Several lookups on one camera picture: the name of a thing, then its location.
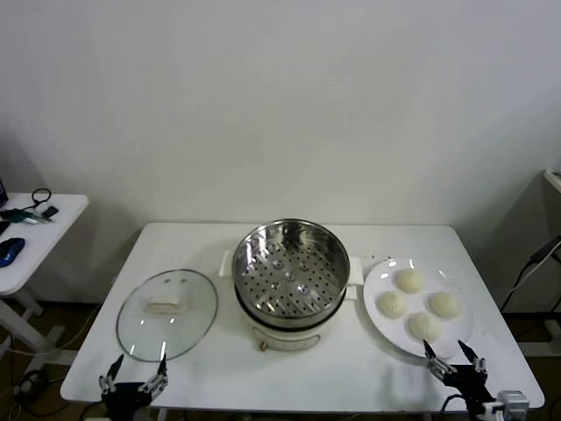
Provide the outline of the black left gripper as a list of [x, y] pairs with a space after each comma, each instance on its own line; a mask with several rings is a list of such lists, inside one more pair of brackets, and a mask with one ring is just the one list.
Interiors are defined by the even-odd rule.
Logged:
[[167, 355], [165, 353], [161, 357], [156, 374], [143, 384], [140, 382], [116, 383], [123, 360], [124, 355], [121, 354], [110, 365], [107, 374], [100, 375], [98, 379], [106, 415], [113, 421], [132, 421], [139, 410], [151, 404], [152, 394], [160, 394], [168, 385]]

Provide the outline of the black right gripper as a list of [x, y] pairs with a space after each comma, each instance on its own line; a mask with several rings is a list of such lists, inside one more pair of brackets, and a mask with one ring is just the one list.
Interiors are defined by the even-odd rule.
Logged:
[[459, 347], [468, 360], [468, 364], [453, 367], [437, 357], [431, 345], [424, 339], [423, 346], [427, 369], [447, 387], [456, 389], [464, 398], [467, 407], [481, 407], [494, 398], [486, 388], [486, 360], [480, 358], [475, 351], [462, 340]]

